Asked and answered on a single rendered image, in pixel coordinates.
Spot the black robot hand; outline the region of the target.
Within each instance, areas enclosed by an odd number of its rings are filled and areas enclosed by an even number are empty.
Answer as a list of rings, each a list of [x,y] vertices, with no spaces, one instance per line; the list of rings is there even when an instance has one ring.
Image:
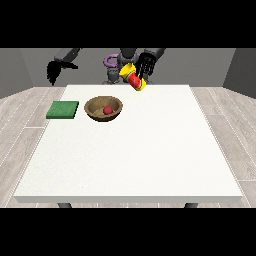
[[[144,75],[150,76],[153,73],[156,63],[156,57],[148,52],[139,55],[138,61],[135,63],[136,75],[142,79]]]
[[[64,61],[50,61],[47,65],[47,79],[54,85],[61,70],[64,68],[77,69],[78,66]]]

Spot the yellow cup with melon print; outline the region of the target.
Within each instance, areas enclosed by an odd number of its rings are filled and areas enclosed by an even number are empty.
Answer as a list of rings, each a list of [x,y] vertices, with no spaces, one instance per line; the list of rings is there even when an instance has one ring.
[[[130,84],[136,91],[142,91],[146,87],[144,79],[136,75],[136,67],[133,63],[127,63],[119,72],[119,75]]]

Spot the green square pad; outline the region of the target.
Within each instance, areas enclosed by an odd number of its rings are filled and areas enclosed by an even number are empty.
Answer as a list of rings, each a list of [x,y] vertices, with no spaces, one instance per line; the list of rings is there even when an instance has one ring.
[[[78,101],[54,101],[46,114],[46,118],[73,119],[78,106]]]

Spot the brown wooden bowl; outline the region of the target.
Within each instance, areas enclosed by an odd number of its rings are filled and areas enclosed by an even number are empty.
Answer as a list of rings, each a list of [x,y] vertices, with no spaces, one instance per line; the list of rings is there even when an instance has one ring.
[[[110,114],[104,113],[104,108],[110,107]],[[98,122],[108,122],[114,120],[122,111],[123,103],[113,96],[97,96],[91,98],[84,105],[86,114]]]

